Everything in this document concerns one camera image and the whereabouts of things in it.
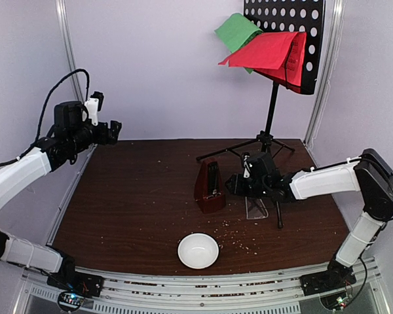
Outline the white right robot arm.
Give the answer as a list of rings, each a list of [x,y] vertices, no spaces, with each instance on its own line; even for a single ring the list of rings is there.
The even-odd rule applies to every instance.
[[[306,296],[342,288],[353,276],[353,265],[393,218],[393,170],[372,148],[361,155],[326,167],[281,175],[272,156],[261,153],[242,158],[243,172],[225,183],[236,196],[270,198],[290,203],[340,192],[360,192],[364,208],[327,265],[326,271],[300,278]]]

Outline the dark red wooden metronome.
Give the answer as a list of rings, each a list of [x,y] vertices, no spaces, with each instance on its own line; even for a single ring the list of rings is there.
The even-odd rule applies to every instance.
[[[226,206],[219,164],[215,158],[202,162],[195,182],[194,199],[204,214],[215,213]]]

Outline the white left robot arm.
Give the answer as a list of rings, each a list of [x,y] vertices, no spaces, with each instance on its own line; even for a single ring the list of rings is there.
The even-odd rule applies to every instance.
[[[92,145],[117,143],[122,124],[99,122],[103,95],[95,92],[86,102],[66,101],[54,108],[54,123],[29,152],[0,167],[0,210],[31,183],[56,171],[66,162],[74,164]],[[77,272],[74,259],[49,246],[41,246],[0,230],[0,261],[35,268],[53,287],[81,296],[99,296],[103,279]]]

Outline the clear plastic metronome cover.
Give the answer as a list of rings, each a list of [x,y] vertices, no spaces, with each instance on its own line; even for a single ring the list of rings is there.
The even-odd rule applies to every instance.
[[[248,220],[264,219],[269,212],[261,198],[245,197],[246,218]]]

